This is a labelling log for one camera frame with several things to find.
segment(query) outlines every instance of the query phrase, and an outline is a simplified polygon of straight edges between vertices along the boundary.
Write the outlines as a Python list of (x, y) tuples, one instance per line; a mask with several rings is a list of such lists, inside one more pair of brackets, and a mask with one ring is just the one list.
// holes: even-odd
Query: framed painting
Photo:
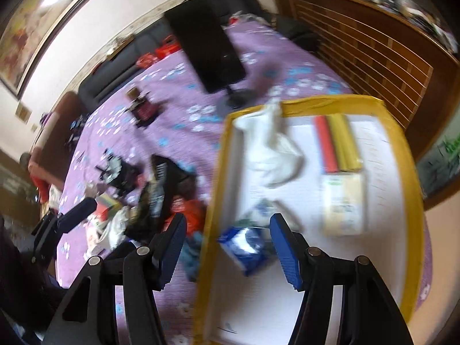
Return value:
[(40, 57), (86, 0), (20, 0), (2, 24), (0, 80), (18, 98)]

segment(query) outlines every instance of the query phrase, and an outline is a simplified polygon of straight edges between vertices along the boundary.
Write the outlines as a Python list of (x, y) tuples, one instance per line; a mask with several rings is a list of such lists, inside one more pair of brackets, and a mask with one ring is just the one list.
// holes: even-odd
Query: silver screw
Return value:
[(367, 258), (366, 256), (360, 255), (358, 257), (358, 263), (361, 264), (361, 265), (366, 266), (366, 265), (368, 265), (370, 263), (370, 261), (369, 261), (369, 258)]
[(88, 263), (90, 266), (95, 266), (101, 261), (101, 258), (98, 257), (97, 255), (89, 258)]
[(148, 246), (140, 246), (137, 248), (138, 255), (146, 255), (149, 252), (150, 252), (150, 249)]
[(308, 254), (312, 255), (313, 257), (317, 257), (321, 254), (321, 249), (317, 248), (316, 246), (311, 246), (308, 248)]

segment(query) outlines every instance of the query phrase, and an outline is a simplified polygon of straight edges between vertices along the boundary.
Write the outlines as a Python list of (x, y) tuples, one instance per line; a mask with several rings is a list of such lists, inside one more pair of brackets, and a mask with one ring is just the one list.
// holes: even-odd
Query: cork cap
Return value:
[(134, 87), (131, 88), (126, 94), (131, 101), (134, 101), (141, 95), (141, 92), (139, 91), (138, 87)]

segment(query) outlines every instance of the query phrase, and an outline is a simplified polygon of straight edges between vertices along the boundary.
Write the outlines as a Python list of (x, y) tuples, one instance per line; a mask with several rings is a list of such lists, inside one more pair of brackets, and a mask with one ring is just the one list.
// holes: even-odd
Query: floor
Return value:
[(460, 192), (426, 212), (433, 250), (428, 298), (410, 323), (414, 345), (429, 345), (460, 299)]

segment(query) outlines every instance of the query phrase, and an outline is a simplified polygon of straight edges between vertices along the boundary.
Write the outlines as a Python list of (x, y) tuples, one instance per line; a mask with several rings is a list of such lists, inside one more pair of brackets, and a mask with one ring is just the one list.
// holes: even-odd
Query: brown wooden headboard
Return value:
[(404, 18), (366, 0), (277, 1), (282, 14), (320, 35), (319, 56), (354, 92), (384, 100), (420, 159), (459, 103), (459, 62)]

